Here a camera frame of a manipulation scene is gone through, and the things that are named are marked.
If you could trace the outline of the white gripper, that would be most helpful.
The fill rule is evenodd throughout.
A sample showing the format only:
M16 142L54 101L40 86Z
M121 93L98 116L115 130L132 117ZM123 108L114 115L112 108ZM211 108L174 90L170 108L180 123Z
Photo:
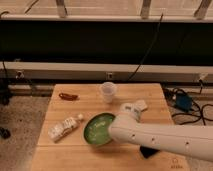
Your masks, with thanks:
M142 112L147 110L148 106L144 100L137 100L133 103L123 103L119 112L132 116L136 121L140 121Z

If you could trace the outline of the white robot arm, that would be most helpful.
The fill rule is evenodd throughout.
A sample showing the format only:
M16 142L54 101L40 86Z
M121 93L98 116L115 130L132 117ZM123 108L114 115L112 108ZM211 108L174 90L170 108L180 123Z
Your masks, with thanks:
M130 143L213 162L213 126L141 123L144 100L123 103L110 124L110 137Z

